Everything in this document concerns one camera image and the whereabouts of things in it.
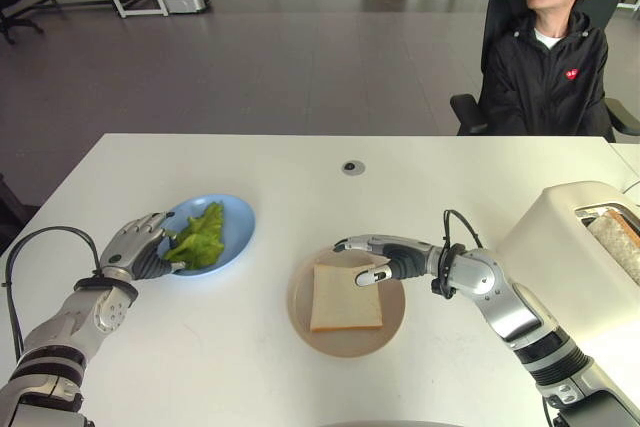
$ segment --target cable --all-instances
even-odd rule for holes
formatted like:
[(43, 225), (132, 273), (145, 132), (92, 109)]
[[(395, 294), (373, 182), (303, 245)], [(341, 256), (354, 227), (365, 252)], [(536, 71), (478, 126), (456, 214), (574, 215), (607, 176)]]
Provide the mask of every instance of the cable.
[(640, 180), (638, 180), (637, 182), (634, 182), (633, 184), (631, 184), (629, 187), (627, 187), (625, 190), (623, 190), (622, 193), (626, 194), (631, 189), (633, 189), (636, 185), (640, 185)]
[(445, 249), (448, 250), (449, 247), (451, 247), (451, 235), (449, 233), (450, 232), (449, 218), (451, 217), (451, 214), (455, 215), (458, 218), (458, 220), (460, 222), (462, 222), (462, 224), (467, 228), (467, 230), (469, 231), (469, 233), (473, 237), (473, 240), (475, 240), (476, 245), (478, 246), (478, 248), (481, 249), (482, 248), (482, 242), (480, 242), (480, 237), (478, 236), (476, 231), (473, 230), (473, 227), (471, 227), (471, 224), (469, 223), (469, 221), (467, 219), (465, 219), (464, 215), (462, 215), (457, 210), (447, 209), (442, 214), (443, 221), (444, 221), (444, 248), (443, 248), (443, 251)]
[(2, 287), (7, 289), (7, 308), (9, 310), (9, 320), (11, 322), (11, 333), (13, 334), (13, 348), (16, 354), (16, 361), (20, 359), (22, 352), (24, 351), (24, 340), (22, 339), (22, 332), (20, 330), (20, 321), (18, 320), (18, 314), (16, 312), (16, 306), (13, 302), (13, 291), (11, 288), (11, 276), (13, 275), (13, 264), (18, 257), (18, 254), (22, 250), (22, 248), (33, 239), (36, 235), (42, 234), (43, 232), (49, 232), (50, 230), (63, 230), (66, 232), (71, 232), (72, 234), (76, 234), (82, 238), (91, 249), (91, 253), (93, 254), (93, 261), (96, 266), (96, 272), (100, 271), (100, 259), (98, 258), (98, 251), (96, 250), (96, 245), (93, 243), (93, 239), (86, 232), (76, 229), (75, 227), (66, 227), (64, 225), (56, 225), (53, 227), (45, 227), (44, 229), (36, 230), (35, 232), (30, 233), (26, 237), (23, 237), (18, 241), (16, 245), (13, 246), (11, 252), (9, 252), (9, 256), (7, 257), (7, 265), (4, 271), (4, 283)]
[(551, 417), (549, 416), (549, 406), (547, 405), (547, 401), (542, 397), (542, 408), (544, 409), (544, 416), (547, 418), (547, 424), (549, 427), (553, 427), (553, 423), (551, 422)]

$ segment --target gray floor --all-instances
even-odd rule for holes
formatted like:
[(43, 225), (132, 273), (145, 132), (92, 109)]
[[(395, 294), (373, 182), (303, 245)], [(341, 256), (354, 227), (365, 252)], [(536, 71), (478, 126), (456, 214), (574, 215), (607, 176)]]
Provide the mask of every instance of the gray floor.
[[(197, 16), (39, 12), (0, 42), (0, 172), (42, 203), (105, 132), (453, 135), (480, 90), (487, 0), (213, 0)], [(640, 22), (607, 94), (640, 115)]]

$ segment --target man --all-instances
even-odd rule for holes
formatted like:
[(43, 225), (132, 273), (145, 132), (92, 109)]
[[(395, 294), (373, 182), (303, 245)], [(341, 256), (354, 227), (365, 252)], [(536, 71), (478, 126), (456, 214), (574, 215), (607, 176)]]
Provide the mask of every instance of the man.
[(613, 141), (602, 85), (607, 40), (573, 10), (577, 1), (527, 0), (530, 11), (493, 45), (480, 96), (490, 133)]

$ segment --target white shirt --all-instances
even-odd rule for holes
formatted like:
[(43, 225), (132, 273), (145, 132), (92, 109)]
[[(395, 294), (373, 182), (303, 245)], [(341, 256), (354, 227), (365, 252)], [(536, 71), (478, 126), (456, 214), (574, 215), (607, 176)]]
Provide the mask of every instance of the white shirt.
[(534, 27), (533, 30), (536, 33), (536, 39), (538, 39), (540, 42), (542, 42), (544, 45), (546, 45), (549, 50), (551, 50), (551, 48), (554, 45), (556, 45), (558, 42), (560, 42), (562, 39), (564, 39), (564, 37), (547, 37), (546, 35), (544, 35), (542, 32), (540, 32), (535, 27)]

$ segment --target beige plate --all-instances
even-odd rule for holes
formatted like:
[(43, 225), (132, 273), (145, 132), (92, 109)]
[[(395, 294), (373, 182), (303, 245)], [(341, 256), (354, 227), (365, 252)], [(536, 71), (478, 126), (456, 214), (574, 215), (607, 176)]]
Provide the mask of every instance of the beige plate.
[(320, 352), (336, 357), (359, 357), (375, 352), (389, 342), (400, 328), (404, 317), (404, 289), (397, 280), (378, 284), (382, 322), (384, 326), (375, 330), (340, 330), (334, 332), (311, 332), (311, 306), (313, 305), (313, 266), (316, 263), (336, 267), (381, 265), (384, 257), (366, 252), (347, 251), (336, 254), (326, 249), (304, 262), (289, 282), (287, 308), (289, 319), (300, 337)]

